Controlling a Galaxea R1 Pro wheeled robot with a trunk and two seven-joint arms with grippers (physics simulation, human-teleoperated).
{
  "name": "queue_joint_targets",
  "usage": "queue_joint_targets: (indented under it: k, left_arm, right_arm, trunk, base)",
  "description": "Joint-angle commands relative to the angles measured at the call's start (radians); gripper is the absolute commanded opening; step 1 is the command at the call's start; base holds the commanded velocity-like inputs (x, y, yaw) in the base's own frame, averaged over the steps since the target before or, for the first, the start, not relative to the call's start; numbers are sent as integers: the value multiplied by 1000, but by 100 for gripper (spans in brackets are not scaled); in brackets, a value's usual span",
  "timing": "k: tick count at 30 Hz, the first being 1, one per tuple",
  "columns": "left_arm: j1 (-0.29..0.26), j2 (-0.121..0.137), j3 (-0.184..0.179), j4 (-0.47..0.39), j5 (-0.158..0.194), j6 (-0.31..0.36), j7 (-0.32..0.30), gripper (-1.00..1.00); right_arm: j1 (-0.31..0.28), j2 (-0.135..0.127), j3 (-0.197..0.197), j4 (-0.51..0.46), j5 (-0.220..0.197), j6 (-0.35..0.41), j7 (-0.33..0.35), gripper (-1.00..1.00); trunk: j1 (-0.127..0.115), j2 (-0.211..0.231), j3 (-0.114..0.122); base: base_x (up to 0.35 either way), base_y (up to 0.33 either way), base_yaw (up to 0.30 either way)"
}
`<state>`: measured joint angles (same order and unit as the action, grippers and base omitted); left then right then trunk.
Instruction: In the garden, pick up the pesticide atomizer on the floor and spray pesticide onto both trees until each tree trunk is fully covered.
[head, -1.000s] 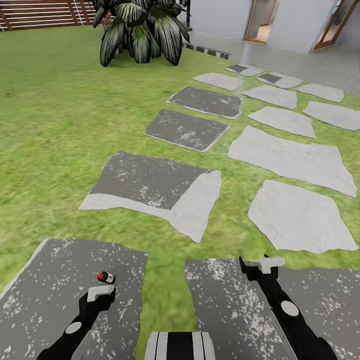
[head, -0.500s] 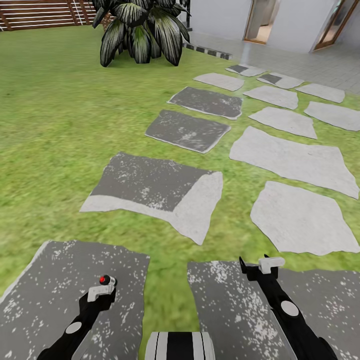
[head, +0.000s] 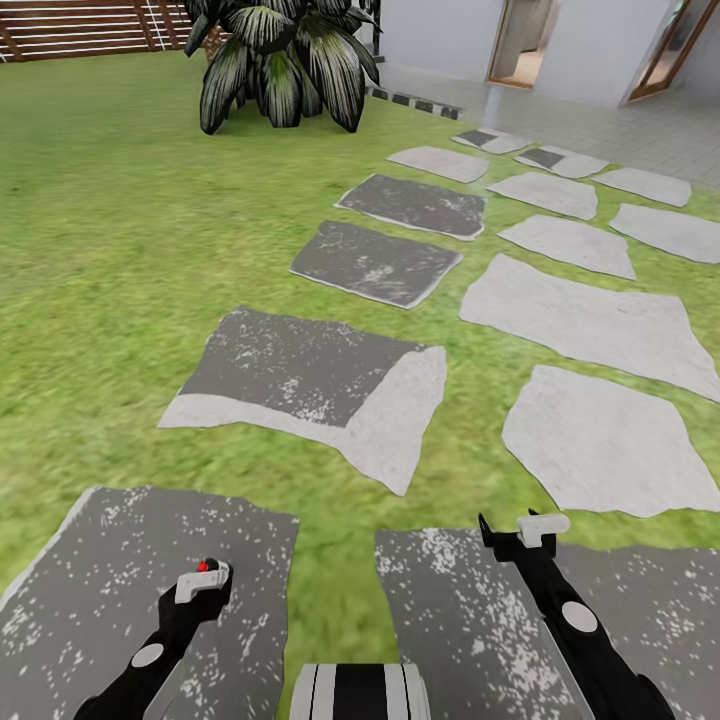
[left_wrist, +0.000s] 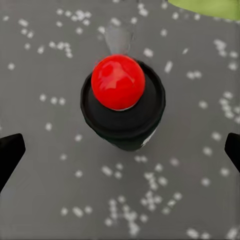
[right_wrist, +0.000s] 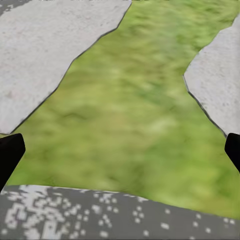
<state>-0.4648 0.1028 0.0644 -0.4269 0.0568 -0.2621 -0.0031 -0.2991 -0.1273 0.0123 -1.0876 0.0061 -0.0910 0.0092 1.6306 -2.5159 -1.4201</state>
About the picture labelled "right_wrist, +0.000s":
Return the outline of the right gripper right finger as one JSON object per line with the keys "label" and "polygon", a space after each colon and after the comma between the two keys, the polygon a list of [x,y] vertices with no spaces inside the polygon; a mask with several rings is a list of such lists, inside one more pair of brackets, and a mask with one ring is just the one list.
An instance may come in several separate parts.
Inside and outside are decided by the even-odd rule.
{"label": "right gripper right finger", "polygon": [[229,133],[224,150],[240,172],[240,134]]}

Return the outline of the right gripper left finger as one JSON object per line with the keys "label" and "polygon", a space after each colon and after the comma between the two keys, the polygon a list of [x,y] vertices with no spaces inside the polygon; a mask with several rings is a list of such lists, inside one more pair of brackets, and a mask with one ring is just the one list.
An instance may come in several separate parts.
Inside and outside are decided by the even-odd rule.
{"label": "right gripper left finger", "polygon": [[25,142],[21,133],[0,138],[0,192],[25,152]]}

